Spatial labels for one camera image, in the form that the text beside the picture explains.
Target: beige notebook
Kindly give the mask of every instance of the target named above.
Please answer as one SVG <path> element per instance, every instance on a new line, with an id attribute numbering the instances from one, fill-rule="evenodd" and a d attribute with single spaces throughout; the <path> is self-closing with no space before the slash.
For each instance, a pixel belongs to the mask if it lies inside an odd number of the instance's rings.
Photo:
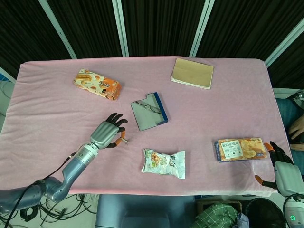
<path id="1" fill-rule="evenodd" d="M 171 81 L 189 86 L 210 89 L 213 68 L 213 66 L 203 63 L 177 58 Z"/>

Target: cardboard box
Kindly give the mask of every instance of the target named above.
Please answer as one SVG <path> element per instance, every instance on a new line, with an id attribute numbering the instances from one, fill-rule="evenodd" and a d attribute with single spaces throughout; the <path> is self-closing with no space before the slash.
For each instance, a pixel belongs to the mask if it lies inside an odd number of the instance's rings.
<path id="1" fill-rule="evenodd" d="M 198 215 L 215 203 L 224 203 L 233 206 L 237 212 L 242 213 L 242 204 L 239 201 L 197 201 L 196 208 Z"/>
<path id="2" fill-rule="evenodd" d="M 220 139 L 215 143 L 219 162 L 235 162 L 267 157 L 261 138 Z"/>
<path id="3" fill-rule="evenodd" d="M 85 69 L 79 71 L 74 84 L 80 89 L 110 100 L 116 100 L 121 90 L 119 82 Z"/>

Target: snack box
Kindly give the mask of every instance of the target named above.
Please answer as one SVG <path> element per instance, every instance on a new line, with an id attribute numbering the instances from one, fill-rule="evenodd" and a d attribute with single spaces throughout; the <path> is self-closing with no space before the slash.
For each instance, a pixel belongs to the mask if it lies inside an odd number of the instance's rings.
<path id="1" fill-rule="evenodd" d="M 235 162 L 267 157 L 261 138 L 219 139 L 214 145 L 219 162 Z"/>
<path id="2" fill-rule="evenodd" d="M 116 100 L 121 90 L 119 82 L 85 69 L 79 71 L 74 79 L 74 84 L 80 89 L 110 100 Z"/>

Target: green plaid shirt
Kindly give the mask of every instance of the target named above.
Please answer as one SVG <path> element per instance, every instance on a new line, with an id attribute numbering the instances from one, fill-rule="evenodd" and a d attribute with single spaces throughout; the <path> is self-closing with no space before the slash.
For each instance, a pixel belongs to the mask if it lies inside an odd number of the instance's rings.
<path id="1" fill-rule="evenodd" d="M 231 228 L 237 223 L 237 215 L 230 205 L 213 204 L 196 217 L 191 228 Z"/>

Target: person's hand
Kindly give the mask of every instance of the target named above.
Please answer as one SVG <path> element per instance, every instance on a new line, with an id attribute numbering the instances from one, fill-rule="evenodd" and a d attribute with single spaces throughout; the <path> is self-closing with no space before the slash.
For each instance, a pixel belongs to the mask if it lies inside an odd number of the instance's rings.
<path id="1" fill-rule="evenodd" d="M 294 151 L 304 151 L 304 144 L 291 144 L 290 148 Z"/>
<path id="2" fill-rule="evenodd" d="M 294 139 L 302 132 L 304 132 L 304 115 L 302 115 L 299 119 L 294 121 L 294 123 L 291 125 L 288 131 L 289 134 L 293 134 L 293 136 L 291 136 L 291 139 Z"/>

